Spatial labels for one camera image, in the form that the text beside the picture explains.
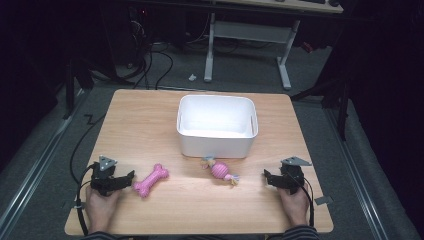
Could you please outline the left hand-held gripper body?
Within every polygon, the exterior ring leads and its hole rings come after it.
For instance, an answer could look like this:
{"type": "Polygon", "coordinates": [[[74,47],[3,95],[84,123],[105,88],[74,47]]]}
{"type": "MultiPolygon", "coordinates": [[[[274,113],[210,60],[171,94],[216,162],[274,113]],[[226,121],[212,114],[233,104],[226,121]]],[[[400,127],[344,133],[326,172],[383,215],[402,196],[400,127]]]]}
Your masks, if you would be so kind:
{"type": "Polygon", "coordinates": [[[99,160],[93,163],[93,173],[90,186],[102,196],[110,196],[117,161],[100,155],[99,160]]]}

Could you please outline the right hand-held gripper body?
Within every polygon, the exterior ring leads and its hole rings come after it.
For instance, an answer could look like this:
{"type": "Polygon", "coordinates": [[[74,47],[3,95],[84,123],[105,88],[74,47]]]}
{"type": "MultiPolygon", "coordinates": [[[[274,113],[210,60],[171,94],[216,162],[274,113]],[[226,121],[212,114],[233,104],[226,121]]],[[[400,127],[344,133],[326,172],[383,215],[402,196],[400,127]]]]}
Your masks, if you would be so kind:
{"type": "Polygon", "coordinates": [[[292,156],[281,161],[280,173],[283,177],[283,189],[288,189],[290,194],[295,194],[305,184],[302,166],[311,166],[312,163],[292,156]]]}

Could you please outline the pink bone toy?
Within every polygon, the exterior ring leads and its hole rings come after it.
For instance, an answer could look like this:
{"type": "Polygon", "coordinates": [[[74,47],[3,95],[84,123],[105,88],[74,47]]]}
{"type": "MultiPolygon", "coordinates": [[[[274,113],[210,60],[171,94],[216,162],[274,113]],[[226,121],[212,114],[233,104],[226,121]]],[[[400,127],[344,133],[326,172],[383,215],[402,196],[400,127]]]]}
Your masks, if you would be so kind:
{"type": "Polygon", "coordinates": [[[162,164],[155,164],[152,172],[145,177],[142,181],[136,181],[133,184],[133,189],[138,193],[141,198],[146,198],[151,188],[161,179],[169,177],[169,171],[163,167],[162,164]]]}

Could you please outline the pink ball rope toy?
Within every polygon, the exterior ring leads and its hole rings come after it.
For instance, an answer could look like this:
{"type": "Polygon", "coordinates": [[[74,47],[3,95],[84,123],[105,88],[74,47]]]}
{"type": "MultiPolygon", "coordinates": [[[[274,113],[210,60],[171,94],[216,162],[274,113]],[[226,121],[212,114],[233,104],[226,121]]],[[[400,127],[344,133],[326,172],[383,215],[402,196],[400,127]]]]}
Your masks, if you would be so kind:
{"type": "Polygon", "coordinates": [[[201,166],[203,169],[209,169],[216,179],[230,182],[233,186],[239,183],[239,176],[231,174],[228,166],[222,161],[213,157],[205,157],[201,160],[201,166]]]}

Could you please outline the white plastic bin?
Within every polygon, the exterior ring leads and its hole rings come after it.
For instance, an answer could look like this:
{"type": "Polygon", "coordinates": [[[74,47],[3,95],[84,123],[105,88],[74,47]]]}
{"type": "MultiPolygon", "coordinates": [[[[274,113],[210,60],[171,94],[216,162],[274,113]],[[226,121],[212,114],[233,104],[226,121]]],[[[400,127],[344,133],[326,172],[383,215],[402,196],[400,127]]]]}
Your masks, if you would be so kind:
{"type": "Polygon", "coordinates": [[[176,130],[185,156],[245,158],[259,131],[255,104],[239,96],[186,95],[176,130]]]}

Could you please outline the person's right hand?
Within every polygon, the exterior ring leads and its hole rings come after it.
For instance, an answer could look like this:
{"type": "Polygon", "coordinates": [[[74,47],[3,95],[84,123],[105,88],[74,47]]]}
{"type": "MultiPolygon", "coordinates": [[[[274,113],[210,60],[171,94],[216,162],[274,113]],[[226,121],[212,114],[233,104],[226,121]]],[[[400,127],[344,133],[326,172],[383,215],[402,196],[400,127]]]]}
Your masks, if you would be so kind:
{"type": "Polygon", "coordinates": [[[278,188],[283,210],[292,227],[307,225],[309,199],[303,190],[291,194],[287,189],[278,188]]]}

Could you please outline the person's left hand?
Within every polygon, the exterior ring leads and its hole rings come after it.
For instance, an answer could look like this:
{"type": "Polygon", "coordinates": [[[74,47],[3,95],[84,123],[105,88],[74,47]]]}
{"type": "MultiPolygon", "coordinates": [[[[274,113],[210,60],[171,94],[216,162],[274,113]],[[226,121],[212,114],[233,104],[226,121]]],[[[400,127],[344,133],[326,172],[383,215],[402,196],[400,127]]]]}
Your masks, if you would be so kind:
{"type": "Polygon", "coordinates": [[[114,216],[121,190],[103,196],[90,186],[86,188],[86,213],[89,218],[89,233],[106,232],[114,216]]]}

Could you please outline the black metal stand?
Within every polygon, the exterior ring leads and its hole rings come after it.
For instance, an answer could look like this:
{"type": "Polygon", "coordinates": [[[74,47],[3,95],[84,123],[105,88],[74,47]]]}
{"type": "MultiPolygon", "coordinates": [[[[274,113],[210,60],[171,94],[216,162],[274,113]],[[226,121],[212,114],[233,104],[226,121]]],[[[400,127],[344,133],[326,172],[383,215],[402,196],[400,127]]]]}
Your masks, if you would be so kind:
{"type": "Polygon", "coordinates": [[[83,90],[91,90],[94,86],[88,65],[81,59],[71,59],[66,65],[65,119],[68,119],[75,109],[75,83],[78,83],[83,90]]]}
{"type": "Polygon", "coordinates": [[[337,108],[336,131],[339,137],[345,141],[346,119],[348,117],[348,101],[351,88],[350,77],[338,77],[329,81],[316,84],[307,90],[301,91],[290,97],[292,101],[299,101],[308,96],[321,95],[321,105],[323,108],[337,108]]]}

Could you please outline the white-legged wooden desk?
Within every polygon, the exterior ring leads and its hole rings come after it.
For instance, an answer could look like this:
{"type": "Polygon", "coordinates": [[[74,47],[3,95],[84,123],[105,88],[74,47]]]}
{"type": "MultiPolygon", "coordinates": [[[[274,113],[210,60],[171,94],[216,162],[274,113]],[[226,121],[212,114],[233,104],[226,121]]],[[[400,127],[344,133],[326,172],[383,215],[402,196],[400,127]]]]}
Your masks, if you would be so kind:
{"type": "MultiPolygon", "coordinates": [[[[213,7],[252,7],[254,10],[287,10],[289,13],[323,14],[332,16],[342,14],[344,9],[338,0],[210,0],[213,7]]],[[[286,61],[298,32],[300,18],[295,18],[287,26],[276,24],[243,23],[241,20],[217,20],[215,12],[209,14],[208,52],[205,62],[204,81],[213,79],[214,40],[227,38],[264,43],[277,43],[285,46],[276,58],[282,86],[291,89],[286,61]]]]}

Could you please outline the dark computer tower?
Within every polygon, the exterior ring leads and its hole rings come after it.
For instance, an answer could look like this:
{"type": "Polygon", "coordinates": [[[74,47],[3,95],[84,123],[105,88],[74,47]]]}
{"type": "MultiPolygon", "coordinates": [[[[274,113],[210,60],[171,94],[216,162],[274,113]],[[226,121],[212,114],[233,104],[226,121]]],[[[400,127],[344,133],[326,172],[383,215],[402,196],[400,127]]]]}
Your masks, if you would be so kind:
{"type": "Polygon", "coordinates": [[[117,60],[128,69],[137,67],[145,55],[146,31],[140,11],[134,6],[123,6],[119,14],[117,60]]]}

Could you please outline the metal floor rail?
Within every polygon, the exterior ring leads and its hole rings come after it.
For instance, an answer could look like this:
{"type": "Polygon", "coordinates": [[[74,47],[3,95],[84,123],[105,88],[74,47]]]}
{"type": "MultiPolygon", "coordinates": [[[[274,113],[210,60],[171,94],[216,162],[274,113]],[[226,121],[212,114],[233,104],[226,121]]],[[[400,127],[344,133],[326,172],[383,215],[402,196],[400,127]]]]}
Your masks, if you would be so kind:
{"type": "Polygon", "coordinates": [[[7,238],[52,162],[62,137],[89,90],[78,90],[73,110],[57,105],[31,131],[0,174],[0,238],[7,238]]]}
{"type": "Polygon", "coordinates": [[[330,124],[333,134],[335,135],[338,145],[341,148],[342,159],[345,162],[349,179],[374,239],[388,240],[387,231],[383,226],[374,201],[372,200],[361,177],[361,174],[354,162],[349,146],[346,141],[342,139],[338,132],[335,113],[332,110],[324,110],[324,114],[330,124]]]}

